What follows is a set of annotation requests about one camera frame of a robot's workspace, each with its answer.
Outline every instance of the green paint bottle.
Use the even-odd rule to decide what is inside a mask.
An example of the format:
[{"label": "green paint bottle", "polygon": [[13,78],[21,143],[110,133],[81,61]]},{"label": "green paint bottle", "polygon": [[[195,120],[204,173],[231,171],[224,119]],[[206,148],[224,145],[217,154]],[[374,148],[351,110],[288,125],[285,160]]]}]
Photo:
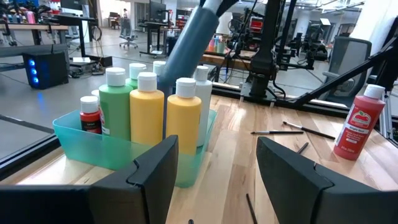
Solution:
[{"label": "green paint bottle", "polygon": [[130,141],[130,92],[123,68],[107,68],[106,84],[99,87],[102,133]]},{"label": "green paint bottle", "polygon": [[129,65],[130,74],[129,78],[126,79],[126,85],[131,86],[133,89],[137,89],[138,87],[138,74],[140,72],[144,72],[147,69],[147,65],[143,63],[131,63]]}]

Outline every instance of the yellow paint bottle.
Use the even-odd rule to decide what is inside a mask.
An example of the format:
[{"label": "yellow paint bottle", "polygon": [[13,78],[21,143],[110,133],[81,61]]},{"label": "yellow paint bottle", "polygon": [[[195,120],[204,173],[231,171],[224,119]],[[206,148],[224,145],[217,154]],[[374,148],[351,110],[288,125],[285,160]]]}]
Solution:
[{"label": "yellow paint bottle", "polygon": [[138,74],[137,87],[130,92],[131,141],[155,146],[162,141],[164,94],[153,72]]},{"label": "yellow paint bottle", "polygon": [[175,94],[167,98],[166,136],[178,135],[178,149],[194,156],[197,150],[201,100],[195,96],[196,81],[179,78]]}]

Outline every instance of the person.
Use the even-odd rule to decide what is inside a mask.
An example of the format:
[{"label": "person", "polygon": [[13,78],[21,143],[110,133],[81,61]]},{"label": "person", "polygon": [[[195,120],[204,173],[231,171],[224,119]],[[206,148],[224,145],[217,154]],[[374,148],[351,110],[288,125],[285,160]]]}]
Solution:
[{"label": "person", "polygon": [[124,14],[123,14],[123,18],[128,18],[128,16],[127,16],[127,9],[123,9],[123,11],[124,11]]}]

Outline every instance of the teal plastic bin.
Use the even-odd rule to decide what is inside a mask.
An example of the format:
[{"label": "teal plastic bin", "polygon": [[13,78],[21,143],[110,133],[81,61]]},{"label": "teal plastic bin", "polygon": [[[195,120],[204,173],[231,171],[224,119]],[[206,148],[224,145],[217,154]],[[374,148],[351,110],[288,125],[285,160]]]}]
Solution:
[{"label": "teal plastic bin", "polygon": [[[177,187],[190,187],[195,183],[215,119],[216,112],[210,110],[205,144],[197,148],[195,156],[179,154],[175,182]],[[151,148],[123,139],[82,131],[78,110],[55,119],[53,126],[68,159],[111,170],[126,166]]]}]

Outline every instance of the red paint bottle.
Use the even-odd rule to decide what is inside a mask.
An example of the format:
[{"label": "red paint bottle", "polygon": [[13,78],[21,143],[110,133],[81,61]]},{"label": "red paint bottle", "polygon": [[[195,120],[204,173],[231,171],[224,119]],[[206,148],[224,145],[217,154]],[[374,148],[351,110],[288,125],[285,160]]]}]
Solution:
[{"label": "red paint bottle", "polygon": [[98,109],[96,96],[83,96],[80,98],[81,129],[91,133],[101,134],[101,116]]},{"label": "red paint bottle", "polygon": [[336,140],[333,150],[336,155],[352,161],[359,157],[384,108],[385,102],[380,100],[383,93],[384,87],[368,85],[363,96],[355,96],[343,129]]}]

